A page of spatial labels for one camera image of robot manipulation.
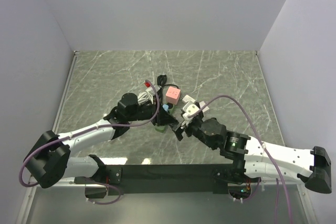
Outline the green power strip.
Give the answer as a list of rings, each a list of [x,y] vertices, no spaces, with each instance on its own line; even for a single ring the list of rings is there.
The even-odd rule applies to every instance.
[[[174,109],[175,109],[175,105],[173,105],[173,104],[171,104],[171,103],[166,103],[166,104],[168,104],[169,107],[170,107],[170,109],[169,109],[168,112],[169,112],[171,115],[173,115],[173,112],[174,112]],[[163,109],[163,105],[164,105],[164,104],[161,104],[160,109],[159,109],[159,112],[157,113],[156,117],[155,117],[154,120],[152,121],[152,123],[153,123],[153,125],[154,125],[154,127],[155,127],[155,130],[158,131],[158,132],[160,132],[160,133],[164,133],[165,130],[166,130],[166,128],[169,126],[169,125],[160,126],[160,112],[165,111],[165,110]]]

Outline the blue charger plug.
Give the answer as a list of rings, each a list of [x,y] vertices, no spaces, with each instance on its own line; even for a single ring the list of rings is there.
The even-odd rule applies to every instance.
[[[168,112],[169,109],[170,109],[170,107],[169,107],[168,104],[164,104],[164,105],[163,105],[163,109],[164,109],[166,112]]]

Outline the small white charger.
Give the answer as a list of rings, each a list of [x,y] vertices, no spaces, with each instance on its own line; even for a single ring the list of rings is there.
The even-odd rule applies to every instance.
[[[209,107],[208,106],[205,106],[206,105],[206,102],[205,101],[201,101],[199,102],[199,107],[200,108],[203,108],[202,109],[202,112],[203,113],[206,113],[207,111],[209,111]]]

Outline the large white charger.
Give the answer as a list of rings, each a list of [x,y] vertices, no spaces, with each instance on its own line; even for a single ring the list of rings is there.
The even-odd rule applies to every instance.
[[[189,102],[194,103],[194,102],[195,102],[195,99],[192,98],[192,97],[189,96],[189,95],[185,95],[185,96],[183,97],[183,99],[182,99],[182,102],[183,102],[184,104],[187,104],[187,103],[189,103]]]

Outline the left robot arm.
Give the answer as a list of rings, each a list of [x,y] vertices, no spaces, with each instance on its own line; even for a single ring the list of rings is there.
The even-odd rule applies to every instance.
[[[77,158],[85,148],[119,138],[131,127],[152,123],[154,126],[177,124],[155,95],[152,102],[139,102],[137,95],[126,93],[109,114],[84,128],[56,134],[44,132],[23,162],[36,184],[49,188],[63,178],[87,177],[93,183],[105,180],[105,164],[95,155]]]

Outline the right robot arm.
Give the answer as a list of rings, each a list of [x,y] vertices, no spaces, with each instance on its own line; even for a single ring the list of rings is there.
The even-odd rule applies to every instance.
[[[325,148],[298,149],[260,142],[255,137],[230,131],[216,118],[201,115],[172,126],[178,140],[193,136],[221,156],[232,160],[223,179],[240,184],[244,179],[269,178],[303,184],[306,189],[332,192],[331,159]]]

